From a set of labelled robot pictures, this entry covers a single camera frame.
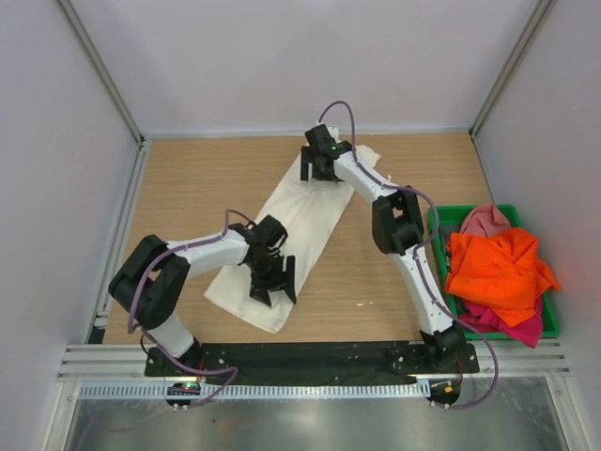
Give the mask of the cream white t shirt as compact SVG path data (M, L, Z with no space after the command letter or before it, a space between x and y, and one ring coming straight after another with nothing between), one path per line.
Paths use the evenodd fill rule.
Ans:
M301 291L355 193L344 182L302 181L300 171L301 159L296 158L257 216L273 216L288 232L282 251L296 258L296 293ZM270 295L272 306L252 299L250 281L248 267L223 267L205 291L205 297L258 329L278 333L294 304L282 291Z

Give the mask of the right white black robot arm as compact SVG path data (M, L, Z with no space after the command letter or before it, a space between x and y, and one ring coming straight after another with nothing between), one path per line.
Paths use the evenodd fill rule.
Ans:
M305 138L300 179L343 182L370 204L373 242L399 269L416 309L424 363L436 372L453 367L466 338L445 307L427 262L418 192L368 167L352 143L336 140L324 124L311 128Z

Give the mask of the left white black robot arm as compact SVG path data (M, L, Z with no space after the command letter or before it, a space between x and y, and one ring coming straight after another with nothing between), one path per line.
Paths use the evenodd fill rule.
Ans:
M297 301L296 258L281 248L288 233L275 217L225 224L223 231L188 241L144 237L112 279L108 292L128 312L127 329L153 341L180 376L221 376L227 369L202 370L202 346L182 324L176 306L187 280L226 266L250 270L253 301L272 307L274 295Z

